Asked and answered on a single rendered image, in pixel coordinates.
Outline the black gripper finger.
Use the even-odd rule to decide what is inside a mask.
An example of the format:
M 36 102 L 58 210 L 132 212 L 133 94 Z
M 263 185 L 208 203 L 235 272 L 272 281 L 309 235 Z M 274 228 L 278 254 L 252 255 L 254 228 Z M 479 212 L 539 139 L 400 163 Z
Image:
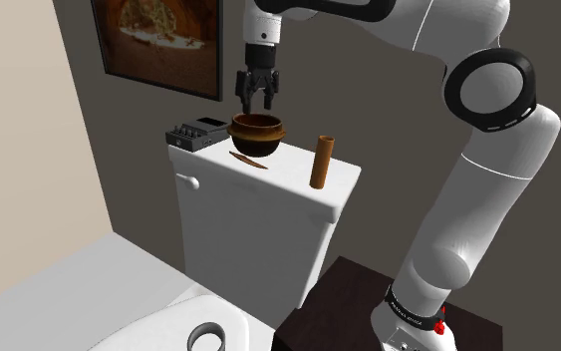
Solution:
M 235 95 L 240 99 L 242 113 L 251 113 L 251 99 L 256 92 L 256 80 L 250 71 L 238 71 L 235 80 Z
M 279 92 L 279 73 L 277 71 L 263 72 L 263 92 L 263 107 L 265 110 L 271 110 L 274 96 Z

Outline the brown wooden bowl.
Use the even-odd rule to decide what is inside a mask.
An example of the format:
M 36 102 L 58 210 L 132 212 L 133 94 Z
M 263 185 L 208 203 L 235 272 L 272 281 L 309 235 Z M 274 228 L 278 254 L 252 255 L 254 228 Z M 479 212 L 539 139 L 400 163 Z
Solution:
M 242 154 L 255 158 L 273 154 L 286 135 L 282 121 L 267 114 L 235 115 L 227 132 Z

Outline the black electronic box with knobs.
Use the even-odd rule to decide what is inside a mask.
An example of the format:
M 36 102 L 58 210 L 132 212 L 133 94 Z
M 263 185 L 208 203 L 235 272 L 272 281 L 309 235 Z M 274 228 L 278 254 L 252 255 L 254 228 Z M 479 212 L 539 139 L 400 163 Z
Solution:
M 229 138 L 228 124 L 204 117 L 175 126 L 165 133 L 168 145 L 195 153 Z

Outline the brown wooden stick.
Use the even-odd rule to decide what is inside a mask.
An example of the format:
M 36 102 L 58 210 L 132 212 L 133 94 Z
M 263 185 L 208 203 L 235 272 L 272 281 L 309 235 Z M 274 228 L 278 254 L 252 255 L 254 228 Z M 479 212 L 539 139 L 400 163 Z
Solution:
M 252 166 L 252 167 L 255 167 L 255 168 L 258 168 L 258 169 L 268 170 L 268 167 L 266 167 L 266 166 L 264 166 L 264 165 L 262 165 L 262 164 L 260 164 L 260 163 L 257 163 L 257 162 L 255 162 L 255 161 L 251 160 L 250 158 L 248 158 L 248 157 L 245 156 L 245 155 L 238 154 L 238 153 L 232 152 L 232 151 L 229 151 L 229 153 L 230 153 L 232 156 L 234 156 L 236 159 L 242 161 L 242 162 L 245 163 L 245 164 L 248 164 L 248 165 L 250 165 L 250 166 Z

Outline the brown cardboard tube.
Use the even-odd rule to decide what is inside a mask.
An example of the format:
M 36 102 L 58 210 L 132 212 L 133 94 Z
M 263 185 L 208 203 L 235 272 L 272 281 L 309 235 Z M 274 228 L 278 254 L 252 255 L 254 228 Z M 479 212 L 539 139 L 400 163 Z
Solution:
M 325 186 L 334 143 L 335 139 L 330 136 L 318 138 L 309 181 L 310 187 L 314 189 L 322 189 Z

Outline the white toilet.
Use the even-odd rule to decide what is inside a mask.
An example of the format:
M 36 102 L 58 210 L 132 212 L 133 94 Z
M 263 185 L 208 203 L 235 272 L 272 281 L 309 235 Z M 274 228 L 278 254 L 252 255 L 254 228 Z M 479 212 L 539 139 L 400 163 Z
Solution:
M 252 165 L 238 154 L 230 140 L 169 147 L 184 273 L 201 288 L 90 351 L 269 351 L 251 345 L 249 318 L 277 327 L 303 304 L 361 169 L 331 160 L 314 189 L 310 151 L 280 144 Z

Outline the dark robot stand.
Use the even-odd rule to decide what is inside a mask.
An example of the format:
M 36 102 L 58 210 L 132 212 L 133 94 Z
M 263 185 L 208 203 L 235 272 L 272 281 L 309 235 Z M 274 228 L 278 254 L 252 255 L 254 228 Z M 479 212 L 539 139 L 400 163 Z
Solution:
M 276 329 L 270 351 L 383 351 L 370 316 L 393 280 L 340 256 L 301 308 Z M 452 304 L 445 323 L 458 351 L 503 351 L 502 327 Z

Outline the white bathtub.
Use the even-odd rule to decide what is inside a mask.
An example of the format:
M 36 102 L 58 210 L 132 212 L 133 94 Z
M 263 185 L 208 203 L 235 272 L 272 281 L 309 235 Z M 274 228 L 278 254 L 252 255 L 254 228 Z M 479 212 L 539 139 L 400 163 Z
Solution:
M 0 351 L 88 351 L 191 284 L 109 233 L 0 294 Z

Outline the framed brown wall picture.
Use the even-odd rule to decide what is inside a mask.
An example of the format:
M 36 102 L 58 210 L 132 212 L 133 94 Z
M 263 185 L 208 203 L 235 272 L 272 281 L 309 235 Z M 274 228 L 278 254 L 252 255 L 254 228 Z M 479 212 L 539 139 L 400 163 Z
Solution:
M 104 70 L 220 102 L 223 0 L 90 0 Z

